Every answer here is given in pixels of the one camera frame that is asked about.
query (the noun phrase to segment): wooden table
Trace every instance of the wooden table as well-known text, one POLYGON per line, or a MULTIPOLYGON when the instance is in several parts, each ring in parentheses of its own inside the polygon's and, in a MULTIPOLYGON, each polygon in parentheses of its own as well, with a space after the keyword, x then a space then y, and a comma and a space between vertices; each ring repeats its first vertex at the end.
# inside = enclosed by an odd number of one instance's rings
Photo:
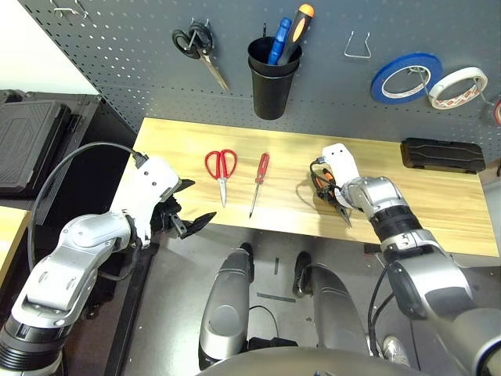
POLYGON ((26 210, 0 206, 0 286, 30 219, 26 210))
MULTIPOLYGON (((213 211, 218 213, 213 223, 379 243, 362 213, 352 213, 352 228, 348 228, 335 210, 315 195, 308 166, 324 146, 334 143, 346 145, 361 175, 383 175, 396 183, 421 225, 433 232, 446 251, 498 256, 478 177, 405 168, 399 143, 146 118, 134 148, 161 156, 182 178, 196 181, 195 186, 175 195, 185 220, 213 211), (227 182, 226 208, 221 205, 218 183, 204 167, 209 151, 223 149, 238 154, 235 174, 227 182), (249 219, 254 178, 263 152, 271 156, 268 173, 249 219)), ((127 200, 134 170, 129 161, 115 204, 127 200)))

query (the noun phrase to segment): pen holder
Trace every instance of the pen holder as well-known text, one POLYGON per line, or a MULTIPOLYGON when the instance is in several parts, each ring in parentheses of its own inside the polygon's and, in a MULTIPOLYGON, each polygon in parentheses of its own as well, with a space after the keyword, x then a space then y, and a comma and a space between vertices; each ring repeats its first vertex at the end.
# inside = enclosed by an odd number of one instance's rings
POLYGON ((273 37, 259 38, 249 44, 249 67, 252 72, 254 112, 261 119, 275 120, 285 112, 294 73, 299 68, 302 50, 298 46, 290 62, 268 65, 273 37))

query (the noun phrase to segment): red-handled scissors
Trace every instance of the red-handled scissors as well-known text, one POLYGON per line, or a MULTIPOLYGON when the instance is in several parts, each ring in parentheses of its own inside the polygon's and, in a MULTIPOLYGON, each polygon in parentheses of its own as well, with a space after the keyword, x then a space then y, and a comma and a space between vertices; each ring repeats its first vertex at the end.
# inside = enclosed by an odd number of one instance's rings
POLYGON ((205 168, 209 172, 209 174, 219 183, 219 192, 221 193, 221 202, 222 207, 226 205, 226 180, 233 174, 236 168, 236 161, 238 157, 236 156, 233 150, 224 149, 221 151, 211 151, 209 154, 205 156, 205 168), (233 167, 231 171, 228 173, 228 168, 226 164, 226 154, 233 155, 233 167), (209 167, 209 158, 215 155, 216 156, 216 173, 213 174, 211 168, 209 167))

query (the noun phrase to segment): gray pegboard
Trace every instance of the gray pegboard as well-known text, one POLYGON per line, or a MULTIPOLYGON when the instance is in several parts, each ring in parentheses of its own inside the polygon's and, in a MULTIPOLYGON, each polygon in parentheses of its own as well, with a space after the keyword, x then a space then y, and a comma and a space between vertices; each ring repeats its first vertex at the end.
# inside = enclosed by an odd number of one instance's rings
MULTIPOLYGON (((501 128, 487 120, 475 99, 450 111, 422 98, 398 106, 372 100, 370 82, 390 60, 424 51, 442 61, 445 73, 469 66, 488 76, 488 99, 501 93, 501 2, 499 0, 315 0, 316 15, 303 41, 304 55, 284 116, 263 121, 252 107, 247 46, 294 17, 300 1, 81 0, 89 18, 56 18, 49 0, 20 0, 83 75, 133 127, 145 116, 211 124, 401 141, 406 137, 474 142, 485 159, 501 154, 501 128), (191 18, 209 19, 214 62, 231 92, 221 91, 200 62, 172 44, 174 29, 191 18), (370 31, 370 60, 363 52, 370 31)), ((73 0, 57 0, 74 6, 73 0)))

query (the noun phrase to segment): red screwdriver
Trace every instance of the red screwdriver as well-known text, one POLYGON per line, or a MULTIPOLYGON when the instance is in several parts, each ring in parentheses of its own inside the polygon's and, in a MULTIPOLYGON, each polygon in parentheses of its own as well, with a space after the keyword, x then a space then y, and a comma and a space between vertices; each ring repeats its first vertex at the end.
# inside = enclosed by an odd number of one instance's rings
POLYGON ((258 197, 259 186, 265 181, 268 162, 269 162, 269 154, 263 153, 261 155, 261 160, 259 161, 258 175, 256 176, 256 192, 254 193, 254 199, 252 200, 252 208, 250 208, 249 218, 252 216, 254 205, 256 205, 256 198, 258 197))

